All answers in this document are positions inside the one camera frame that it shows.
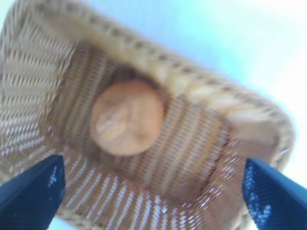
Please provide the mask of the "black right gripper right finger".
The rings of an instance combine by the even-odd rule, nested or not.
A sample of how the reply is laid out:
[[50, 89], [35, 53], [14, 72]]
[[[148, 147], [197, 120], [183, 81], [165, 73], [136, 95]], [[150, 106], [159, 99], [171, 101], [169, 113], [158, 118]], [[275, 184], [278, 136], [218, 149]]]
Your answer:
[[307, 228], [307, 190], [264, 161], [246, 160], [242, 196], [259, 230]]

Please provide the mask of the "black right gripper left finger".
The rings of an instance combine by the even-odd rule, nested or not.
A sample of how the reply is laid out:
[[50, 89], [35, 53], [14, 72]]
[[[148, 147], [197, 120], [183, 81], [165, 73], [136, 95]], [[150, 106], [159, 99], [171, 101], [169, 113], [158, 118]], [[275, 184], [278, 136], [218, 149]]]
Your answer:
[[64, 195], [64, 159], [51, 155], [0, 186], [0, 228], [48, 229]]

